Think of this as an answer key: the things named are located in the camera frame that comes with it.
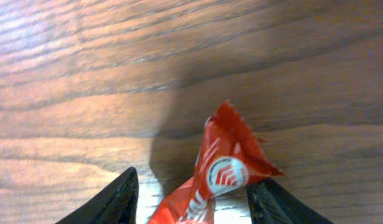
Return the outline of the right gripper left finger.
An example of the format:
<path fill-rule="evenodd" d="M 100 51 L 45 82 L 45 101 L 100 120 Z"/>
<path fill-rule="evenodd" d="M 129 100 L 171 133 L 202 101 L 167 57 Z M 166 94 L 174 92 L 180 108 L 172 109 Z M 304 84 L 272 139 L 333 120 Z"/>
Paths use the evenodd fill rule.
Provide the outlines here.
<path fill-rule="evenodd" d="M 138 193 L 137 171 L 129 167 L 57 224 L 135 224 Z"/>

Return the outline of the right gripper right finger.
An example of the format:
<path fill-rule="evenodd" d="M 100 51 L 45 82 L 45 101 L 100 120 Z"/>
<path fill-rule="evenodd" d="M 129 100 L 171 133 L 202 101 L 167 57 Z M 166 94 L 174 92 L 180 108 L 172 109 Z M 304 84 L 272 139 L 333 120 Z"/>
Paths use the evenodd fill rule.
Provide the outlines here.
<path fill-rule="evenodd" d="M 333 224 L 269 178 L 247 187 L 252 224 Z"/>

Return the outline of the red snack bar wrapper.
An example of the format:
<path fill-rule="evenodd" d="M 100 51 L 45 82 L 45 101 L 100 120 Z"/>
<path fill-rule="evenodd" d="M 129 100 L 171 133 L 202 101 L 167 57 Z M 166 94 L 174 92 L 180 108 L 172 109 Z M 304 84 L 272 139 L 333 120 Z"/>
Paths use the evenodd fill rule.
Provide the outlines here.
<path fill-rule="evenodd" d="M 204 125 L 192 178 L 162 200 L 148 224 L 213 223 L 216 197 L 282 175 L 260 143 L 234 105 L 223 102 Z"/>

